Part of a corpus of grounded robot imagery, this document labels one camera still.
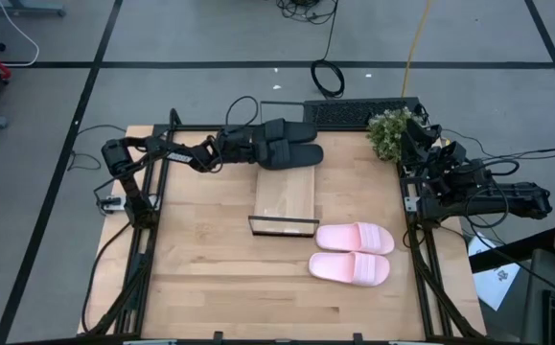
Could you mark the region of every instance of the wooden table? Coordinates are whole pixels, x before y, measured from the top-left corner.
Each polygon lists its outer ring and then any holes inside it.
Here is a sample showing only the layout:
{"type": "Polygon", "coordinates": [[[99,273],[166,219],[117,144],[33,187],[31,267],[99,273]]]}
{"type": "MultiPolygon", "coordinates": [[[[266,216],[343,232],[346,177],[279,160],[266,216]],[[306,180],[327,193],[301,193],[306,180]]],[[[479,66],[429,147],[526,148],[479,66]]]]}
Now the wooden table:
{"type": "MultiPolygon", "coordinates": [[[[127,131],[150,134],[151,126],[127,131]]],[[[207,134],[182,131],[174,139],[196,145],[207,134]]],[[[354,287],[313,278],[308,260],[320,251],[313,239],[252,236],[247,216],[254,211],[257,165],[231,164],[202,174],[172,163],[142,336],[207,339],[223,331],[228,339],[351,340],[352,333],[365,340],[424,339],[411,255],[401,242],[406,226],[397,171],[375,156],[364,135],[319,133],[316,143],[325,157],[315,170],[315,215],[320,224],[365,221],[392,233],[396,248],[386,256],[391,271],[383,284],[354,287]]],[[[141,153],[132,154],[136,159],[141,153]]],[[[141,181],[143,175],[136,177],[141,181]]],[[[113,194],[123,194],[119,183],[113,194]]],[[[100,247],[126,222],[124,213],[107,217],[100,247]]],[[[447,224],[460,230],[457,219],[447,224]]],[[[127,230],[114,242],[98,265],[90,325],[122,288],[131,234],[127,230]]],[[[462,239],[444,230],[436,230],[435,239],[446,293],[485,333],[462,239]]]]}

